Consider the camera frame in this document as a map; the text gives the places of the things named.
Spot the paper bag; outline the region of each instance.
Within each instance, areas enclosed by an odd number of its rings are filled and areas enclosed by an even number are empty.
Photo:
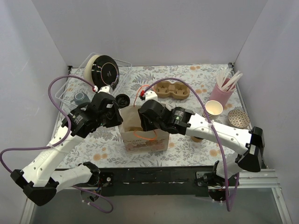
[[[156,129],[144,132],[138,114],[140,106],[127,106],[120,109],[123,123],[118,126],[123,143],[128,152],[151,152],[166,150],[168,147],[169,133]]]

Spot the black bottle cap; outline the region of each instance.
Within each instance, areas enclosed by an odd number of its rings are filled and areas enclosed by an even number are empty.
[[[115,97],[119,108],[124,108],[130,105],[130,97],[126,94],[119,94]]]

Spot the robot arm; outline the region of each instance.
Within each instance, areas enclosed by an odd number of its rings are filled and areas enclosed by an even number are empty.
[[[50,201],[57,192],[79,183],[93,186],[99,181],[100,170],[91,162],[85,162],[76,168],[55,171],[64,157],[84,138],[98,127],[113,127],[122,123],[115,98],[109,94],[109,86],[102,87],[93,100],[72,110],[71,132],[65,141],[53,147],[67,133],[68,123],[64,119],[57,133],[49,142],[50,149],[42,151],[23,170],[14,170],[12,179],[25,195],[35,204],[41,206]]]
[[[171,134],[194,136],[217,142],[211,125],[207,119],[182,107],[168,110],[157,102],[157,95],[148,91],[145,103],[138,110],[144,131],[162,129]],[[247,170],[259,172],[262,165],[264,148],[263,130],[254,127],[252,130],[229,127],[213,122],[221,143],[235,151],[227,158],[228,178],[236,173]],[[224,167],[222,161],[217,161],[212,174],[203,177],[205,185],[222,184],[224,180]]]

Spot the floral table surface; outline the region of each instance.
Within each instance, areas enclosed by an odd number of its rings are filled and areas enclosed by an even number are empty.
[[[227,64],[198,64],[132,67],[125,85],[118,93],[125,93],[130,96],[131,104],[133,104],[136,92],[142,85],[151,84],[165,77],[176,77],[189,83],[205,103],[208,101],[215,85],[214,74],[227,66]],[[83,77],[83,71],[78,71],[76,75]],[[80,80],[70,79],[65,97],[70,98],[74,93],[82,91],[83,85],[85,83]],[[202,113],[202,108],[192,93],[185,100],[159,98],[159,102],[167,104],[168,108],[181,106],[199,114]],[[136,104],[142,104],[140,99],[137,99]],[[62,108],[65,111],[69,110],[66,104],[63,104]],[[227,115],[232,109],[243,110],[236,91],[224,107],[223,113],[215,121],[228,125]],[[63,116],[60,115],[57,126],[61,124],[62,119]],[[226,147],[224,147],[224,151],[226,156],[233,153],[232,150]],[[217,160],[221,160],[221,154],[216,143],[207,140],[196,143],[189,136],[179,134],[170,135],[166,151],[139,154],[127,153],[118,128],[101,127],[94,133],[89,134],[83,142],[77,145],[61,162],[59,168],[73,168],[85,161],[91,161],[100,168],[115,168],[213,165]]]

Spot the red wire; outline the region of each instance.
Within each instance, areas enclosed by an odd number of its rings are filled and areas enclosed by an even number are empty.
[[[142,136],[139,136],[139,135],[137,135],[136,134],[136,131],[134,131],[134,135],[137,137],[137,138],[140,138],[140,139],[145,139],[145,140],[149,140],[149,141],[153,141],[153,140],[155,140],[156,138],[157,138],[157,133],[156,133],[156,131],[154,130],[154,133],[155,133],[155,137],[154,138],[151,138],[151,139],[149,139],[149,138],[145,138],[145,137],[142,137]]]
[[[133,107],[135,107],[135,102],[136,102],[136,100],[137,100],[137,97],[138,97],[139,91],[140,91],[140,90],[141,90],[143,87],[145,87],[145,86],[149,86],[149,85],[143,85],[143,86],[141,86],[141,87],[139,88],[139,90],[138,90],[138,92],[137,92],[137,94],[136,94],[136,97],[135,97],[134,103],[133,103]]]

